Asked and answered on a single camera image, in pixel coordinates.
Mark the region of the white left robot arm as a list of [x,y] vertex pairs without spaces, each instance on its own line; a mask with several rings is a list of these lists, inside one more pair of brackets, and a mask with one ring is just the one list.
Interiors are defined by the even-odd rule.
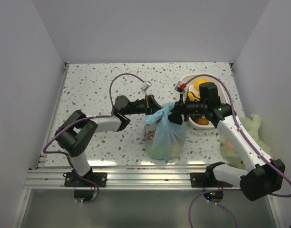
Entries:
[[130,123],[126,117],[131,114],[154,114],[162,109],[153,95],[130,101],[126,96],[116,98],[110,115],[87,117],[77,110],[56,131],[55,140],[68,153],[69,164],[75,174],[75,180],[85,187],[92,181],[92,169],[87,161],[85,149],[93,135],[101,132],[119,132]]

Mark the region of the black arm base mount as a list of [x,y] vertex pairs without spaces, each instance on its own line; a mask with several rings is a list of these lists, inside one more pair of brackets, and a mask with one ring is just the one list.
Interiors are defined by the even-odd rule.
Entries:
[[231,184],[218,181],[213,174],[213,169],[217,166],[225,164],[224,162],[216,162],[206,167],[204,172],[190,173],[190,183],[192,188],[217,188],[232,187]]

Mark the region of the light blue plastic bag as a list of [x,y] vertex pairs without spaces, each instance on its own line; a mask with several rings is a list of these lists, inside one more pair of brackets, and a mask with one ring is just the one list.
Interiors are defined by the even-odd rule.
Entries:
[[186,141],[186,124],[174,124],[168,116],[174,108],[173,103],[163,105],[154,114],[145,116],[144,139],[151,159],[171,160],[182,152]]

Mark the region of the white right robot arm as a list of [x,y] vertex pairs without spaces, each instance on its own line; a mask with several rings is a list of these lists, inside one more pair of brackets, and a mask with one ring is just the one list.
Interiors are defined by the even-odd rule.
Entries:
[[200,84],[200,100],[182,98],[175,103],[168,116],[170,122],[182,124],[183,117],[203,115],[227,137],[240,155],[245,169],[235,168],[224,162],[206,167],[205,181],[209,186],[226,182],[239,187],[244,196],[255,201],[281,189],[285,165],[274,160],[248,134],[230,104],[221,103],[217,86],[212,82]]

